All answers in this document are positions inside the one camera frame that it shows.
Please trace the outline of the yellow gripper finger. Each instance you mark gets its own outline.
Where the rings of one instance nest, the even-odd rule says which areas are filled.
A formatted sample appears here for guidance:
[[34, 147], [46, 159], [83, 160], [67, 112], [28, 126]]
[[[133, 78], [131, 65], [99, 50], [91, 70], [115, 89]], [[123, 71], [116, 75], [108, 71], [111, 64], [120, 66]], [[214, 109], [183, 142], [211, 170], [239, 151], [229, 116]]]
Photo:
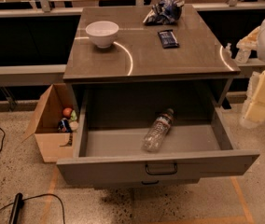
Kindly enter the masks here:
[[258, 32], [260, 27], [256, 27], [247, 36], [240, 39], [236, 45], [237, 49], [256, 50], [258, 48]]
[[249, 79], [240, 124], [252, 129], [265, 121], [265, 70], [254, 72]]

